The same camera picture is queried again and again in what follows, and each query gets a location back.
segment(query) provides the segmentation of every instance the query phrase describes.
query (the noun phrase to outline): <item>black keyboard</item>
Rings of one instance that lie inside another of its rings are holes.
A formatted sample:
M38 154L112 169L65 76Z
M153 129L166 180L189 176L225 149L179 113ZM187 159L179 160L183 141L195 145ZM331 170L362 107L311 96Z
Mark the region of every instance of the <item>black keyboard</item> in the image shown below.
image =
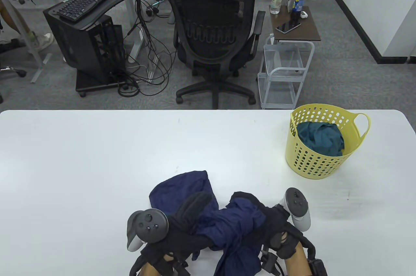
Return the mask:
M68 0L58 10L58 15L71 22L77 22L86 16L98 4L105 0Z

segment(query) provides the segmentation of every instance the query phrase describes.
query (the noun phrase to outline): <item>black computer case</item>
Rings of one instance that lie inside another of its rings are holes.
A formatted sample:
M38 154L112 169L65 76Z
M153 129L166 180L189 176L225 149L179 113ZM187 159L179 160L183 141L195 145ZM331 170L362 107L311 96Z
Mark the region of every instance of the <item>black computer case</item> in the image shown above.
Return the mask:
M44 11L67 64L103 85L114 82L114 75L125 69L123 32L103 15L82 30Z

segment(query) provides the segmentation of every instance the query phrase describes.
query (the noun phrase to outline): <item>white vr controller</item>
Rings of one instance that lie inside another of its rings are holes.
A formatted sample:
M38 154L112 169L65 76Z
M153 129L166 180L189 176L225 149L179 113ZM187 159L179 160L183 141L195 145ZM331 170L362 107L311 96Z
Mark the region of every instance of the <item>white vr controller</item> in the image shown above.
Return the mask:
M307 231L310 228L308 202L300 190L288 188L279 204L291 214L294 227L300 231ZM136 211L127 220L127 249L134 252L147 242L158 242L165 238L168 229L169 222L162 211L158 209Z
M293 226L300 231L307 231L311 227L309 205L303 193L290 187L279 203L292 216Z

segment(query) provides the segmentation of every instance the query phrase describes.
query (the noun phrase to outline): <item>person's leg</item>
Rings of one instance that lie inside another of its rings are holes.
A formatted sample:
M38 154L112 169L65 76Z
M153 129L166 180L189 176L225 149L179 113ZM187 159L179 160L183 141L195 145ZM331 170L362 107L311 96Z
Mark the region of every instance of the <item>person's leg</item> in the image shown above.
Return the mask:
M33 42L34 47L37 49L37 51L43 50L49 45L52 44L54 37L52 33L47 33L45 35L36 36L33 31L30 30L27 23L25 22L25 19L23 19L22 15L19 13L19 11L12 5L13 10L15 11L16 15L18 16L20 22L23 25L23 28L29 35L30 41ZM12 17L10 17L9 12L6 10L6 7L4 6L3 2L0 0L0 15L6 22L6 24L12 28L14 31L19 32L19 29L17 28L15 22L13 21Z
M13 7L13 10L15 11L16 15L18 15L18 17L20 19L20 22L22 23L26 32L29 33L30 29L27 26L27 23L23 19L22 15L19 13L19 11L15 7ZM0 0L0 15L10 28L12 28L14 31L17 31L18 33L20 33L19 29L15 25L15 22L13 21L12 17L10 17L9 12L6 10L6 7L3 5L3 2L1 0Z

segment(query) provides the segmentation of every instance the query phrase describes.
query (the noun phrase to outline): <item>teal cloth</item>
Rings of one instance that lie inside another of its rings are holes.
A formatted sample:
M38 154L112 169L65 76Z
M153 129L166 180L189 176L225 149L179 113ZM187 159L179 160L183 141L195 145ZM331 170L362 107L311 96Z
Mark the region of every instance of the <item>teal cloth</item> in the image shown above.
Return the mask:
M297 133L302 143L318 154L342 156L344 138L336 124L303 122L298 124Z

